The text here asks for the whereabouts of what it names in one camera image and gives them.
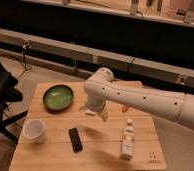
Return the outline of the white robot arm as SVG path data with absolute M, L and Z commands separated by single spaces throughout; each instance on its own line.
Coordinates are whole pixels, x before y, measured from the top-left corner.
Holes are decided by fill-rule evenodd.
M 194 95 L 120 86 L 114 83 L 113 79 L 113 72 L 102 67 L 84 82 L 84 91 L 87 95 L 85 107 L 96 112 L 103 121 L 108 118 L 106 102 L 112 101 L 194 130 Z

